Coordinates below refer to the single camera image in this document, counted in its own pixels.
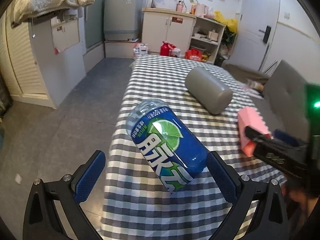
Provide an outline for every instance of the pink sponge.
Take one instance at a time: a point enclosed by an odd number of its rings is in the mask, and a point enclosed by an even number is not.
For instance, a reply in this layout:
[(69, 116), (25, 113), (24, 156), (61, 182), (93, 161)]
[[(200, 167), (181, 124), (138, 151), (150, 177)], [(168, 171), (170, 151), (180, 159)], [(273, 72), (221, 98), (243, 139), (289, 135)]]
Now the pink sponge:
[(264, 124), (259, 113), (252, 107), (246, 106), (238, 112), (238, 125), (241, 149), (248, 157), (253, 156), (256, 144), (245, 136), (244, 129), (247, 126), (252, 127), (256, 131), (270, 138), (268, 127)]

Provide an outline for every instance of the sticker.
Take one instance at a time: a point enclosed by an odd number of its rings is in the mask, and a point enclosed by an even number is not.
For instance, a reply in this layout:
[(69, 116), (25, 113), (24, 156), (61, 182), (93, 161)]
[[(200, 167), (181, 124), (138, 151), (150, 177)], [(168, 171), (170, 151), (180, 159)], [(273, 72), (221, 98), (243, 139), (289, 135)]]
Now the sticker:
[(183, 19), (182, 18), (177, 18), (177, 17), (172, 17), (172, 22), (174, 22), (174, 23), (182, 23)]

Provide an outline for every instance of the white door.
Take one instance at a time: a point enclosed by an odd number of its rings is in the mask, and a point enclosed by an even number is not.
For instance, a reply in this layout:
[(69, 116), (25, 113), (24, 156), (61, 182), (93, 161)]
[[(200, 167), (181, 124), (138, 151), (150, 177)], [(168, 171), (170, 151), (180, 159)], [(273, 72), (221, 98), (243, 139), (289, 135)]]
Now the white door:
[(170, 14), (145, 12), (143, 19), (142, 42), (151, 52), (160, 53), (162, 42), (166, 41)]
[[(239, 33), (230, 63), (260, 70), (273, 40), (279, 16), (280, 0), (243, 0)], [(267, 26), (271, 32), (267, 43), (263, 42)]]
[(184, 54), (189, 49), (193, 18), (170, 15), (167, 41)]

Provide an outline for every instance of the gray thermos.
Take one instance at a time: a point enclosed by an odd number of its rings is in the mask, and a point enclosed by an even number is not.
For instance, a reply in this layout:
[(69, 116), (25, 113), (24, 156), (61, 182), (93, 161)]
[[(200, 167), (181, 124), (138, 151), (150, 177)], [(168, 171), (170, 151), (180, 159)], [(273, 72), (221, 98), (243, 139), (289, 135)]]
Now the gray thermos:
[(211, 114), (220, 114), (232, 100), (232, 90), (203, 67), (191, 70), (185, 85)]

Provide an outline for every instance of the lime graphic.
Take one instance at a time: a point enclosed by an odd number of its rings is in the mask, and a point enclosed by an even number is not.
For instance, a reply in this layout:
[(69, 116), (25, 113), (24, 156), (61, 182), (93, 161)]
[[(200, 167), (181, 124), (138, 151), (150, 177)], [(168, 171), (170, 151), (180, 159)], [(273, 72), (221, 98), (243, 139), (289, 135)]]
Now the lime graphic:
[(167, 146), (172, 151), (175, 151), (179, 147), (180, 138), (183, 138), (177, 125), (165, 119), (150, 122), (148, 125), (148, 133), (161, 134), (167, 141)]

